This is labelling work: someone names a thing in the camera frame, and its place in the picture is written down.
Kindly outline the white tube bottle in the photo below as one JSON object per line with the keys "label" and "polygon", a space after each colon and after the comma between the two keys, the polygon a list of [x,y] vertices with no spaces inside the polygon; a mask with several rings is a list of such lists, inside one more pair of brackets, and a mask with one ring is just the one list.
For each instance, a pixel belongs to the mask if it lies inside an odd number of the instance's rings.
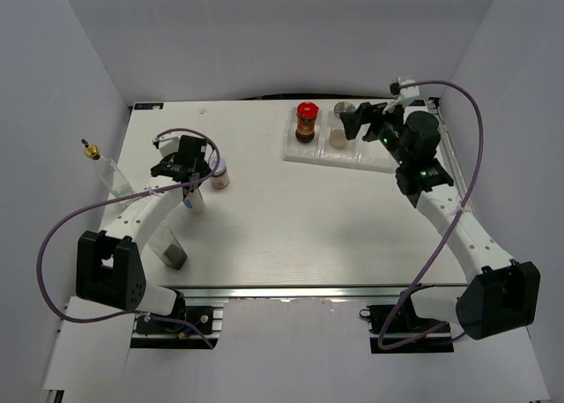
{"label": "white tube bottle", "polygon": [[205,209],[205,202],[200,189],[187,191],[183,200],[184,206],[192,213],[201,213]]}

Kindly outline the silver lid white shaker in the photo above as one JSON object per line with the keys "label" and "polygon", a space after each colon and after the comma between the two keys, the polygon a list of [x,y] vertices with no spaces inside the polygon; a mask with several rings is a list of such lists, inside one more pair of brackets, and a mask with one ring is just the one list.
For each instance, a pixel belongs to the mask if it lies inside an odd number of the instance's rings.
{"label": "silver lid white shaker", "polygon": [[337,150],[346,148],[347,139],[345,130],[340,119],[342,113],[353,113],[356,110],[355,106],[349,101],[340,101],[333,108],[333,118],[329,136],[330,146]]}

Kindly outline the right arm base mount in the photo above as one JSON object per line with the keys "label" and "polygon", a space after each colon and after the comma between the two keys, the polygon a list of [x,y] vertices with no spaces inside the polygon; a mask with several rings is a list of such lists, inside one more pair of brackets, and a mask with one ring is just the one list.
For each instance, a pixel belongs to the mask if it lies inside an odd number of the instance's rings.
{"label": "right arm base mount", "polygon": [[390,350],[379,347],[384,321],[393,310],[401,287],[362,287],[366,304],[359,310],[359,318],[367,323],[371,354],[450,354],[454,352],[453,335],[449,325],[438,320],[422,318],[415,314],[412,303],[407,301],[392,318],[383,336],[384,346],[391,346],[401,340],[407,344]]}

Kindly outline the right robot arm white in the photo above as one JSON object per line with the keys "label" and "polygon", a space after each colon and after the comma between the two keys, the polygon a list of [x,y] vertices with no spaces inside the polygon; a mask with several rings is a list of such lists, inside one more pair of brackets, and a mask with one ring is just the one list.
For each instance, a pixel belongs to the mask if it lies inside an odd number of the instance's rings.
{"label": "right robot arm white", "polygon": [[514,259],[467,211],[453,178],[436,157],[441,141],[436,117],[364,102],[339,118],[347,139],[355,139],[366,126],[363,141],[378,141],[389,152],[398,165],[398,188],[442,236],[467,281],[464,290],[418,284],[403,292],[406,303],[397,310],[399,324],[416,332],[429,319],[453,323],[474,340],[532,324],[540,272],[532,262]]}

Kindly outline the white three-slot organizer tray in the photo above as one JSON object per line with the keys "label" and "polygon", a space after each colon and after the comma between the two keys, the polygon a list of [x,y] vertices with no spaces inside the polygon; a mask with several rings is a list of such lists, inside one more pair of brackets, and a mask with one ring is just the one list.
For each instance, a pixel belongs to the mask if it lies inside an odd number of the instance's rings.
{"label": "white three-slot organizer tray", "polygon": [[297,107],[290,109],[286,138],[283,144],[283,160],[321,165],[335,168],[349,168],[363,171],[393,173],[397,163],[379,142],[367,143],[361,140],[367,130],[363,125],[355,140],[345,142],[342,148],[330,143],[330,135],[334,131],[343,132],[342,124],[337,120],[333,110],[319,108],[315,122],[315,135],[312,141],[301,143],[295,137],[297,129]]}

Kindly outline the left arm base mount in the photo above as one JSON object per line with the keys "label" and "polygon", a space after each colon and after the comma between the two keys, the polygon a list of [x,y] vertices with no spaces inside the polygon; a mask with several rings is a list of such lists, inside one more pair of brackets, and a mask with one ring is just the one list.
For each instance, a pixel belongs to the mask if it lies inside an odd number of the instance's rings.
{"label": "left arm base mount", "polygon": [[177,291],[171,315],[137,315],[130,339],[133,349],[212,350],[219,341],[223,308],[192,302]]}

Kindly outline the red lid sauce jar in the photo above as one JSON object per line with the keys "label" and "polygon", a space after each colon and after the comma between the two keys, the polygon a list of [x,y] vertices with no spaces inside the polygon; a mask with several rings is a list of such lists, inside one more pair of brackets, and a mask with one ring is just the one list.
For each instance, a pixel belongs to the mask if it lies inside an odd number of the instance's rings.
{"label": "red lid sauce jar", "polygon": [[319,108],[314,102],[303,101],[296,109],[296,139],[303,143],[311,142],[315,137],[315,123]]}

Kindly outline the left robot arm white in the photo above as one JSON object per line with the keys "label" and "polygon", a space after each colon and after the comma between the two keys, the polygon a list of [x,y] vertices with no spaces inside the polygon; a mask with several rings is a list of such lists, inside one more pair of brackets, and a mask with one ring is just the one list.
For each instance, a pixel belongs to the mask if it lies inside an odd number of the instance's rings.
{"label": "left robot arm white", "polygon": [[162,156],[151,168],[146,195],[135,198],[100,232],[78,240],[78,297],[127,312],[156,315],[166,331],[181,329],[186,310],[179,292],[151,283],[141,256],[149,247],[168,268],[179,270],[188,257],[163,224],[179,205],[195,213],[205,208],[200,185],[212,176],[206,154],[211,141],[188,130],[165,131],[153,141]]}

